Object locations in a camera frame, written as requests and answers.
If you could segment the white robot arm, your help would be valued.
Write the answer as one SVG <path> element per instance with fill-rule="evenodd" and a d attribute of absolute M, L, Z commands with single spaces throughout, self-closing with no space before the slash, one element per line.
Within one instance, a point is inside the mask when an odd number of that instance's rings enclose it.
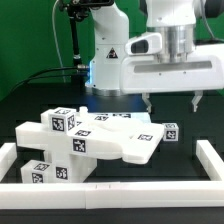
<path fill-rule="evenodd" d="M 146 32 L 131 38 L 129 19 L 115 4 L 91 8 L 95 56 L 86 87 L 103 96 L 192 91 L 196 105 L 205 90 L 224 88 L 224 42 L 197 45 L 196 19 L 224 12 L 224 0 L 140 0 Z"/>

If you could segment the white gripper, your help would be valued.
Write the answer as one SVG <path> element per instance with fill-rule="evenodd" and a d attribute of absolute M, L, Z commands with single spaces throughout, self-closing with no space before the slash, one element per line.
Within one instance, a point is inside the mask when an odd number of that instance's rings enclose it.
<path fill-rule="evenodd" d="M 224 88 L 224 44 L 197 46 L 180 63 L 157 63 L 153 56 L 126 57 L 120 88 L 125 94 L 142 93 L 148 113 L 152 112 L 149 93 L 195 91 L 191 103 L 196 112 L 202 90 Z"/>

